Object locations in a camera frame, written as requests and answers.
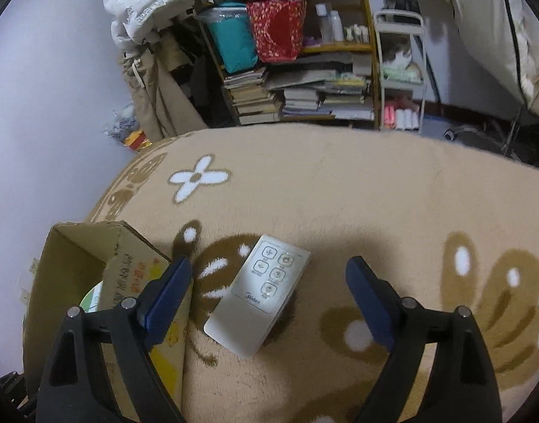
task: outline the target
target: white remote control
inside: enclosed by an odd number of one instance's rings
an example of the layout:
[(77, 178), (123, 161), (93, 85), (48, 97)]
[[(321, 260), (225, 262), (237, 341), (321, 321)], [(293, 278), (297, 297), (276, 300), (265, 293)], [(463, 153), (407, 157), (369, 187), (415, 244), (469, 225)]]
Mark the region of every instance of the white remote control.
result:
[(209, 337), (252, 357), (287, 304), (311, 253), (262, 235), (204, 325)]

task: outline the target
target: wall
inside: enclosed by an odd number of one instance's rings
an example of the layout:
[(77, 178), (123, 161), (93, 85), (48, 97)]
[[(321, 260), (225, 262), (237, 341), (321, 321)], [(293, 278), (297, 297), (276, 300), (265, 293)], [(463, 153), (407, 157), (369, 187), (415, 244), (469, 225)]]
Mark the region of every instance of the wall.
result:
[(130, 100), (102, 0), (12, 0), (0, 18), (0, 375), (22, 370), (17, 279), (133, 154), (102, 133)]
[[(372, 11), (383, 0), (370, 0)], [(444, 0), (421, 0), (427, 26), (425, 46), (442, 103), (481, 111), (510, 120), (519, 103), (466, 51), (453, 20), (452, 6)], [(427, 100), (434, 100), (428, 88)]]

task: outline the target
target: caster wheel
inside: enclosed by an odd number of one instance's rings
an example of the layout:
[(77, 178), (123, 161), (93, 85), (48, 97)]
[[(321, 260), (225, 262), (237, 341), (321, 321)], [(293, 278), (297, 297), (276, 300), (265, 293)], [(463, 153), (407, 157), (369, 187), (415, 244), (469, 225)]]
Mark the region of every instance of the caster wheel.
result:
[(443, 137), (447, 140), (447, 141), (453, 141), (455, 140), (455, 132), (451, 129), (448, 129), (445, 131), (445, 133), (443, 134)]

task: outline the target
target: cardboard box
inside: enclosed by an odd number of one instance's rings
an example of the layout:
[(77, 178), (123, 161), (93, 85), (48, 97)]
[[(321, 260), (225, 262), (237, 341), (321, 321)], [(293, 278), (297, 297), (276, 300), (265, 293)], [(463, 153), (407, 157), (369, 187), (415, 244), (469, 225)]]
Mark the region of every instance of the cardboard box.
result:
[[(98, 309), (114, 307), (124, 297), (138, 296), (147, 282), (159, 278), (170, 260), (128, 224), (63, 223), (50, 230), (32, 286), (23, 328), (23, 361), (29, 396), (36, 393), (48, 352), (68, 308), (103, 281)], [(166, 389), (181, 406), (181, 379), (191, 287), (165, 341), (150, 357)], [(105, 363), (119, 408), (138, 421), (112, 350), (103, 345)]]

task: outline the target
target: white flower pattern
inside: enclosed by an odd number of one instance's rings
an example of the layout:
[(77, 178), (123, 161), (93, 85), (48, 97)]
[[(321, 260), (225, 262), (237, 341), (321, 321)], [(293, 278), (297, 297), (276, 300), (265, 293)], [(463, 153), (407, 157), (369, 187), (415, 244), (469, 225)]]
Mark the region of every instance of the white flower pattern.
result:
[(175, 203), (188, 198), (200, 184), (220, 184), (228, 180), (230, 173), (226, 170), (207, 170), (212, 159), (213, 155), (204, 155), (197, 161), (193, 171), (179, 171), (171, 175), (170, 184), (181, 184), (173, 198)]

